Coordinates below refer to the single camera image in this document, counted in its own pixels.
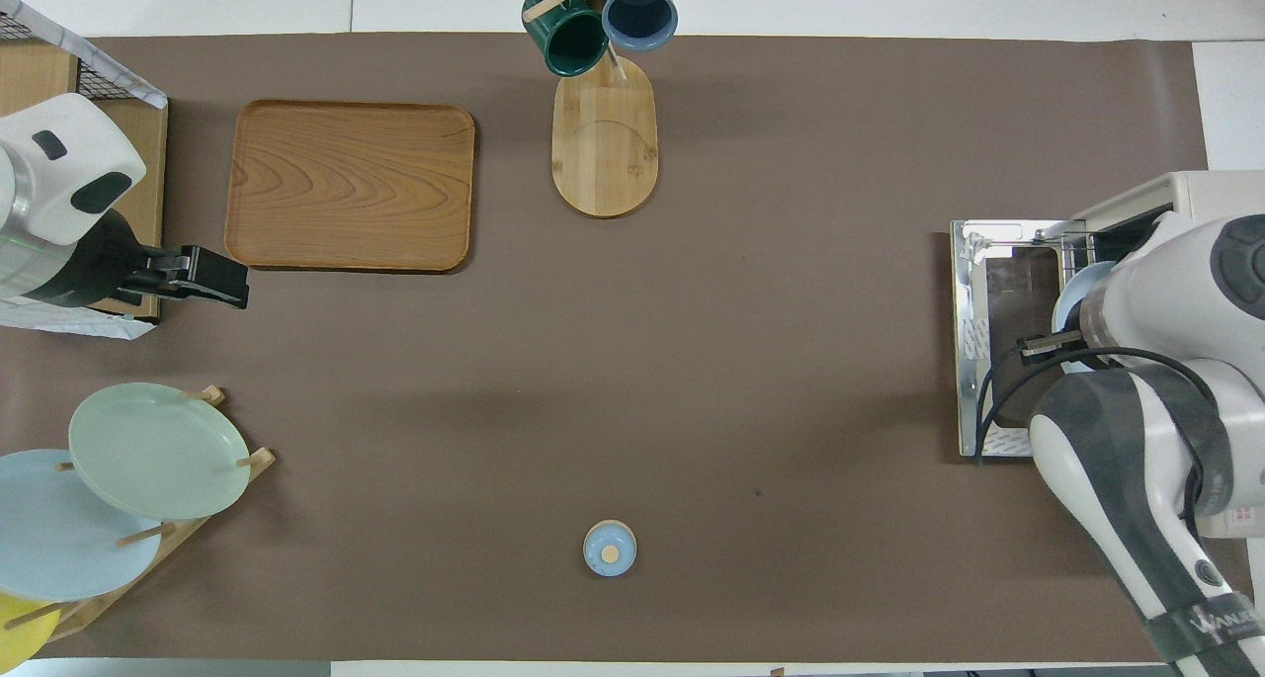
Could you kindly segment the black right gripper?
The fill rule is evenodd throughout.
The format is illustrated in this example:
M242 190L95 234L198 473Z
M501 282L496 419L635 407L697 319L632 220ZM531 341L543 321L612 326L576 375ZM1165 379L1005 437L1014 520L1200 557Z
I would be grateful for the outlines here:
M1018 358L1021 361L1051 361L1088 348L1079 330L1063 330L1044 335L1031 335L1018 339Z

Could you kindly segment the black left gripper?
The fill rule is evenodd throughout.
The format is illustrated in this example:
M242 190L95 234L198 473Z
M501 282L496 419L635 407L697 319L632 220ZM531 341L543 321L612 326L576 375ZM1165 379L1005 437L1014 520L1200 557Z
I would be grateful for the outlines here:
M202 245L178 249L140 248L139 267L132 270L116 289L119 301L137 302L142 297L186 301L191 297L248 307L248 268Z

